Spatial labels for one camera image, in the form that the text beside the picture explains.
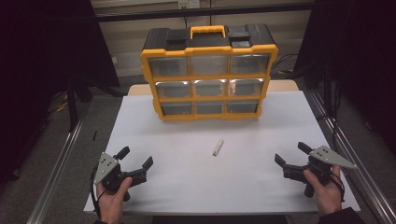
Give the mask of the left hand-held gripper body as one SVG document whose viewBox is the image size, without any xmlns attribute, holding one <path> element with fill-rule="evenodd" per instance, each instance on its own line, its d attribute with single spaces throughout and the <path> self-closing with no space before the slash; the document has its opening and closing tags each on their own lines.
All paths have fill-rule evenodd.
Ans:
<svg viewBox="0 0 396 224">
<path fill-rule="evenodd" d="M 115 193 L 127 177 L 133 179 L 130 185 L 132 188 L 147 181 L 147 171 L 141 167 L 132 172 L 123 172 L 120 168 L 120 160 L 116 160 L 113 156 L 103 152 L 96 168 L 93 184 L 97 186 L 102 183 L 107 190 Z"/>
</svg>

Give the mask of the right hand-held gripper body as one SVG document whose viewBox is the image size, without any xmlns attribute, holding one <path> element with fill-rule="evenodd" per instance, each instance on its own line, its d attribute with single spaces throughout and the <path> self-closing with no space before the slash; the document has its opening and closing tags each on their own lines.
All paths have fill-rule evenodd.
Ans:
<svg viewBox="0 0 396 224">
<path fill-rule="evenodd" d="M 323 186 L 331 182 L 336 184 L 342 193 L 342 197 L 344 197 L 344 184 L 340 176 L 332 171 L 332 167 L 338 165 L 340 167 L 356 169 L 357 165 L 326 146 L 312 148 L 311 153 L 307 156 L 308 162 L 306 165 L 297 166 L 286 163 L 284 168 L 282 168 L 283 176 L 291 180 L 305 183 L 304 195 L 308 198 L 312 198 L 315 192 L 314 188 L 304 176 L 304 170 L 310 170 Z"/>
</svg>

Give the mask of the clear plastic organizer drawer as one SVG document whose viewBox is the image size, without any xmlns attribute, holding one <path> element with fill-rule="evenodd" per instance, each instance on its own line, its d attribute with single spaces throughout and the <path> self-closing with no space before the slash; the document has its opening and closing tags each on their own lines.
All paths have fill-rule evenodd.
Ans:
<svg viewBox="0 0 396 224">
<path fill-rule="evenodd" d="M 192 111 L 192 104 L 191 102 L 165 102 L 161 103 L 161 108 L 165 116 L 189 115 Z"/>
</svg>

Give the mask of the small white stick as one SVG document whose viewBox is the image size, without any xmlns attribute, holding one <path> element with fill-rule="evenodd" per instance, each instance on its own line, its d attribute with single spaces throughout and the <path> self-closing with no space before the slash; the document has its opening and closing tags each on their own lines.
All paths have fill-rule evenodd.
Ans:
<svg viewBox="0 0 396 224">
<path fill-rule="evenodd" d="M 217 155 L 219 154 L 219 151 L 220 151 L 220 149 L 221 149 L 223 143 L 224 143 L 224 140 L 223 140 L 223 139 L 220 139 L 220 140 L 216 143 L 215 149 L 214 149 L 214 151 L 213 151 L 213 153 L 212 153 L 213 156 L 217 156 Z"/>
</svg>

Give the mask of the yellow and black organizer cabinet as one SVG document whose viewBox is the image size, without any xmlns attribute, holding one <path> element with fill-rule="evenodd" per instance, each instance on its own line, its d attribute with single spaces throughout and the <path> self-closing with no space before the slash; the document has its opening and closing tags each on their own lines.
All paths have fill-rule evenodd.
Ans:
<svg viewBox="0 0 396 224">
<path fill-rule="evenodd" d="M 262 94 L 260 95 L 258 112 L 255 114 L 163 115 L 160 111 L 161 100 L 154 85 L 157 79 L 151 74 L 149 59 L 218 54 L 268 54 L 270 56 L 265 72 Z M 152 29 L 149 31 L 146 43 L 141 51 L 141 60 L 144 78 L 152 92 L 153 107 L 160 119 L 255 119 L 262 114 L 262 101 L 267 93 L 271 80 L 270 72 L 277 54 L 278 47 L 264 24 L 247 24 L 236 27 L 212 25 L 193 26 L 181 30 L 169 28 Z"/>
</svg>

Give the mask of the person's left hand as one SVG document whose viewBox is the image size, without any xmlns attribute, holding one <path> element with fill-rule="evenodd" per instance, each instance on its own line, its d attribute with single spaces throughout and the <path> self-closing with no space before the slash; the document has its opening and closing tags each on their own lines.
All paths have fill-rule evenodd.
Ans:
<svg viewBox="0 0 396 224">
<path fill-rule="evenodd" d="M 98 199 L 100 207 L 100 220 L 103 221 L 122 221 L 123 218 L 123 197 L 132 184 L 133 179 L 127 177 L 123 180 L 119 190 L 112 194 L 99 183 L 96 187 L 97 194 L 100 196 Z"/>
</svg>

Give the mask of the person's right hand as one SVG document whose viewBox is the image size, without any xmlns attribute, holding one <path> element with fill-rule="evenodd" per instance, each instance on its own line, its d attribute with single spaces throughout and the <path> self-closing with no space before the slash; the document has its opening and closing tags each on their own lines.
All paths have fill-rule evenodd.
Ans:
<svg viewBox="0 0 396 224">
<path fill-rule="evenodd" d="M 342 209 L 342 193 L 336 184 L 331 182 L 323 186 L 310 170 L 304 170 L 304 176 L 314 188 L 318 213 L 321 217 Z"/>
</svg>

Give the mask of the black stand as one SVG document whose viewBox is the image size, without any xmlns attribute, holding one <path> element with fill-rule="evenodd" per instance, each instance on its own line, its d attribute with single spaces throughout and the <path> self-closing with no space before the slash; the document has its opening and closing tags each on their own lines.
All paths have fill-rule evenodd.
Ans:
<svg viewBox="0 0 396 224">
<path fill-rule="evenodd" d="M 69 132 L 72 132 L 78 124 L 76 97 L 83 103 L 88 103 L 92 100 L 92 94 L 85 77 L 69 74 L 66 82 L 66 95 L 70 118 Z"/>
</svg>

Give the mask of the black curtain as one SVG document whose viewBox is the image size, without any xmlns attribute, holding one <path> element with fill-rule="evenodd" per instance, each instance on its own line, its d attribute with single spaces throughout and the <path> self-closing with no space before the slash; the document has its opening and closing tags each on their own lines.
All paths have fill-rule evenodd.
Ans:
<svg viewBox="0 0 396 224">
<path fill-rule="evenodd" d="M 314 0 L 294 70 L 330 74 L 396 154 L 396 0 Z"/>
<path fill-rule="evenodd" d="M 0 183 L 32 148 L 50 98 L 120 85 L 91 0 L 0 0 Z"/>
</svg>

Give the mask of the group of clear drawers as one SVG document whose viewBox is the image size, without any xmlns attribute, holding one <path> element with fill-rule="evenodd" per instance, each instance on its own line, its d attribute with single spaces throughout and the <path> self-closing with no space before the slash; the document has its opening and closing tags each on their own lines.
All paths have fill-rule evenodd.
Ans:
<svg viewBox="0 0 396 224">
<path fill-rule="evenodd" d="M 151 58 L 161 103 L 191 102 L 190 115 L 255 114 L 265 81 L 268 54 Z"/>
</svg>

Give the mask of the black horizontal bar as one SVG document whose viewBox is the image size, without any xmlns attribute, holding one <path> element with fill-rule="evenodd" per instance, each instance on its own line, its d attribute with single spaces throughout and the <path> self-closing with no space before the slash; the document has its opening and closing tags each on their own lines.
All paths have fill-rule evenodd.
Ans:
<svg viewBox="0 0 396 224">
<path fill-rule="evenodd" d="M 284 12 L 284 11 L 300 11 L 310 10 L 314 7 L 313 2 L 291 3 L 291 4 L 275 4 L 275 5 L 259 5 L 246 7 L 206 7 L 196 9 L 172 9 L 164 11 L 148 11 L 136 13 L 109 13 L 99 14 L 92 19 L 97 22 L 111 21 L 141 21 L 154 19 L 170 19 L 170 18 L 188 18 L 216 15 L 233 15 L 233 14 L 249 14 L 249 13 L 266 13 L 266 12 Z"/>
</svg>

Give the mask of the metal floor rail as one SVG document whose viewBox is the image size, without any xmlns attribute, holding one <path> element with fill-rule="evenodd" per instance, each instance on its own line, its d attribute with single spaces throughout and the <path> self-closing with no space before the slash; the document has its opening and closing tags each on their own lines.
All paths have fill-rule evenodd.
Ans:
<svg viewBox="0 0 396 224">
<path fill-rule="evenodd" d="M 319 119 L 326 123 L 329 131 L 332 133 L 332 148 L 357 165 L 353 173 L 367 194 L 367 196 L 364 196 L 360 193 L 360 196 L 365 201 L 367 208 L 372 212 L 377 223 L 396 224 L 396 210 L 386 198 L 383 190 L 375 182 L 374 177 L 366 169 L 365 163 L 348 141 L 337 119 L 331 117 L 330 113 L 325 109 L 325 103 L 322 97 L 317 91 L 309 92 L 307 96 L 319 112 Z"/>
<path fill-rule="evenodd" d="M 55 162 L 55 165 L 50 173 L 49 179 L 46 182 L 38 200 L 35 203 L 34 209 L 29 216 L 26 224 L 42 224 L 47 211 L 50 207 L 50 203 L 54 197 L 56 189 L 58 188 L 64 167 L 68 161 L 70 153 L 78 139 L 78 135 L 82 126 L 83 120 L 80 119 L 69 132 L 65 140 L 64 146 L 61 153 Z"/>
</svg>

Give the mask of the white wall socket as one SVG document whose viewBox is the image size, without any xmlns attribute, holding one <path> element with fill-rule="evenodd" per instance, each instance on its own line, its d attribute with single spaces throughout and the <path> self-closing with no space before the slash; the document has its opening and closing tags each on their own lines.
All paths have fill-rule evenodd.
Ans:
<svg viewBox="0 0 396 224">
<path fill-rule="evenodd" d="M 200 0 L 178 0 L 179 9 L 199 8 Z"/>
</svg>

